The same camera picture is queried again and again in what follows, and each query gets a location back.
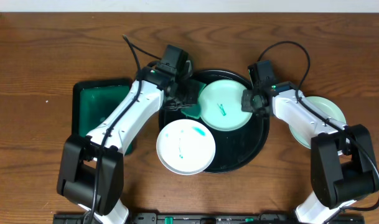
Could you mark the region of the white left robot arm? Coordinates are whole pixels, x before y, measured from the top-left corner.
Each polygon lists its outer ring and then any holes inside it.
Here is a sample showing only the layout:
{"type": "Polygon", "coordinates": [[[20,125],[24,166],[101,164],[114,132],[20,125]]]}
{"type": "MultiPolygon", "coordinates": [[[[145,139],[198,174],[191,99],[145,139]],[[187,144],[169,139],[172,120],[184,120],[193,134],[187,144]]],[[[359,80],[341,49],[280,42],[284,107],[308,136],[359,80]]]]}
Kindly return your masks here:
{"type": "Polygon", "coordinates": [[[71,134],[63,145],[57,192],[86,212],[77,223],[124,223],[120,200],[124,154],[145,122],[161,108],[181,109],[197,102],[193,65],[154,62],[137,73],[117,108],[86,136],[71,134]]]}

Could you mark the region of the black round tray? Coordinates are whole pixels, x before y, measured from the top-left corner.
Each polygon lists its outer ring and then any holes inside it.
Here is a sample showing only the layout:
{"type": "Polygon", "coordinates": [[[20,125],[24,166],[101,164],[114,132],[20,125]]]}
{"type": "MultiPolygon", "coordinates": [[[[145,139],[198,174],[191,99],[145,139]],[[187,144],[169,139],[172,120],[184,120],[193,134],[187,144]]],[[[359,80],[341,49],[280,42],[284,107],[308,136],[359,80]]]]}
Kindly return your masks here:
{"type": "MultiPolygon", "coordinates": [[[[246,89],[252,89],[252,84],[248,79],[229,70],[199,70],[194,73],[192,78],[206,85],[220,80],[231,80],[240,83],[246,89]]],[[[247,114],[251,116],[242,127],[223,131],[212,127],[201,114],[198,118],[194,118],[186,115],[182,110],[161,110],[159,112],[159,129],[161,131],[166,125],[179,119],[191,119],[203,124],[213,134],[216,144],[215,157],[204,172],[230,172],[251,162],[262,150],[268,137],[269,118],[263,119],[255,114],[247,114]]]]}

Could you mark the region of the mint green plate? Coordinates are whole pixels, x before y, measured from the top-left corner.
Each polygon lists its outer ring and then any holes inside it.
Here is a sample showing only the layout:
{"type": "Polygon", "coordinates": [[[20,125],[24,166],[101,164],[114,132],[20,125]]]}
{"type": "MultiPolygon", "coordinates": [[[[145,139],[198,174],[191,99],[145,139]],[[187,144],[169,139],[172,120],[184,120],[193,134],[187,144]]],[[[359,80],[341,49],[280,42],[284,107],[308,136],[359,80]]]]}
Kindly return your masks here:
{"type": "Polygon", "coordinates": [[[218,80],[208,84],[201,92],[200,118],[217,131],[234,131],[244,126],[252,117],[241,110],[241,98],[246,89],[234,80],[218,80]]]}
{"type": "MultiPolygon", "coordinates": [[[[318,107],[321,111],[329,115],[330,117],[336,119],[337,121],[347,123],[345,116],[341,109],[332,101],[320,97],[320,96],[307,96],[308,101],[310,101],[313,105],[318,107]]],[[[302,146],[310,149],[310,145],[307,141],[292,127],[289,126],[290,132],[295,138],[297,142],[299,142],[302,146]]]]}

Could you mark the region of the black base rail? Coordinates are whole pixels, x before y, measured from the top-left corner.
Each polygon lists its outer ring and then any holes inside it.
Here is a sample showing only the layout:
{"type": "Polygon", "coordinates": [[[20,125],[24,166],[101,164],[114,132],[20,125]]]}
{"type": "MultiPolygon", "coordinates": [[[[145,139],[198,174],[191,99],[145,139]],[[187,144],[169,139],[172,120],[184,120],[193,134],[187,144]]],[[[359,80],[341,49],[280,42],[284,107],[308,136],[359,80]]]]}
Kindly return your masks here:
{"type": "MultiPolygon", "coordinates": [[[[82,215],[55,214],[54,224],[79,224],[82,215]]],[[[158,215],[156,213],[134,213],[128,216],[126,224],[240,224],[240,223],[301,223],[294,215],[286,214],[259,214],[256,216],[241,215],[158,215]]],[[[335,218],[329,223],[336,224],[364,224],[360,215],[344,215],[335,218]]]]}

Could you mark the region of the white plate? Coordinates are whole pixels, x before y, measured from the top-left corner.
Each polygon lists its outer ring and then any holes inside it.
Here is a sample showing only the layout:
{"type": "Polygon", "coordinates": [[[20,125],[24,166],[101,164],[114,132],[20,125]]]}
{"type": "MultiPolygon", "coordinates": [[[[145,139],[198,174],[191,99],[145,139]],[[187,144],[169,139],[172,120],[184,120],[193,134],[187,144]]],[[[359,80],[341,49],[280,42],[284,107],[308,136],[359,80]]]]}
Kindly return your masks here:
{"type": "Polygon", "coordinates": [[[212,133],[200,122],[179,119],[162,128],[156,151],[159,160],[170,171],[194,175],[212,163],[216,144],[212,133]]]}

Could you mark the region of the green wavy sponge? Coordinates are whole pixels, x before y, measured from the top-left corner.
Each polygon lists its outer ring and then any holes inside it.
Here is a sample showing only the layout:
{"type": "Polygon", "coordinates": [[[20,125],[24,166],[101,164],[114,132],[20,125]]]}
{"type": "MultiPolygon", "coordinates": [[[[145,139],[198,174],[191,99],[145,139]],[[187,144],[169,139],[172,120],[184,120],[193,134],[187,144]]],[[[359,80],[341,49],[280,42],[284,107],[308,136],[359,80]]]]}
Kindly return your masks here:
{"type": "Polygon", "coordinates": [[[195,105],[190,106],[190,107],[182,108],[180,110],[180,112],[183,115],[185,115],[187,118],[199,119],[200,113],[201,113],[199,96],[200,96],[201,92],[203,91],[203,89],[206,87],[206,84],[199,82],[199,81],[195,81],[195,80],[192,80],[192,83],[196,85],[197,92],[196,92],[195,96],[196,96],[197,103],[195,105]]]}

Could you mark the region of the black rectangular soap tray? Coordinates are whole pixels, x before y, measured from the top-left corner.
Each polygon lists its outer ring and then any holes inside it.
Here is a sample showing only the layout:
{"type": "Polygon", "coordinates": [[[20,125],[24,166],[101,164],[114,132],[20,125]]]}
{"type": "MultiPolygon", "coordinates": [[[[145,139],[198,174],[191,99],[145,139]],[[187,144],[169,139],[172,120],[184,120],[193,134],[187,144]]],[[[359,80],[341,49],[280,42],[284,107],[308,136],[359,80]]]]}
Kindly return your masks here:
{"type": "Polygon", "coordinates": [[[131,84],[129,78],[76,83],[72,96],[72,133],[84,137],[104,122],[125,99],[131,84]]]}

